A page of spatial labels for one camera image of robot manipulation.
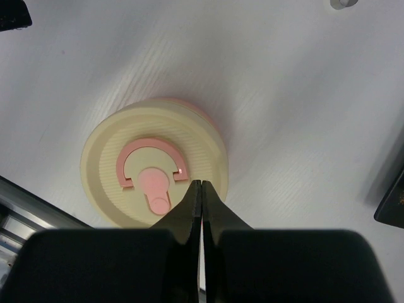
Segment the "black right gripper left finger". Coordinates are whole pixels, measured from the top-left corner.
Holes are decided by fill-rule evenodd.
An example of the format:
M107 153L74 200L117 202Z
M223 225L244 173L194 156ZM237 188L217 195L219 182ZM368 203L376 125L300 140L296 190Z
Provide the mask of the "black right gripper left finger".
M163 302L199 301L201 190L201 181L192 181L181 202L151 226L169 231L174 241L167 253Z

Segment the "pink metal tongs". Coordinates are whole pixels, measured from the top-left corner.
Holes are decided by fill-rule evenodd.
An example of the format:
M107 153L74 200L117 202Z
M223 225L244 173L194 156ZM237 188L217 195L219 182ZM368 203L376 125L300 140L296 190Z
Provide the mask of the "pink metal tongs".
M358 0L330 0L330 6L335 10L341 10L356 5Z

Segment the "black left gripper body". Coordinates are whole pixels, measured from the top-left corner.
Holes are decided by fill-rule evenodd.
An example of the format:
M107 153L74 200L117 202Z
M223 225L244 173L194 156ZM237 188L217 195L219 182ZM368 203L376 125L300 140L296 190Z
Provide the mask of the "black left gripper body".
M17 30L32 25L32 19L23 0L0 0L0 31Z

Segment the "cream lid with pink handle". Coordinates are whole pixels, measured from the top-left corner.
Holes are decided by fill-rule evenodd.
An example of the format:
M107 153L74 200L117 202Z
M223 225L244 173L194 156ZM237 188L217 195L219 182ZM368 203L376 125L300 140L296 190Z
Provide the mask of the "cream lid with pink handle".
M81 154L81 183L91 204L118 227L150 227L178 205L190 183L229 188L223 138L186 107L152 98L103 120Z

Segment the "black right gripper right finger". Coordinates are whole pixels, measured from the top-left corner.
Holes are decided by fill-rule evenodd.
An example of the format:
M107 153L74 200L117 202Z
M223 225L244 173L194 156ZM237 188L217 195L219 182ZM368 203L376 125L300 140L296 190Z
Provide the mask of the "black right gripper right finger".
M219 242L228 230L251 230L245 221L237 216L220 199L212 183L201 185L201 209L203 216L203 244L205 254L206 301L227 301L227 274L225 258Z

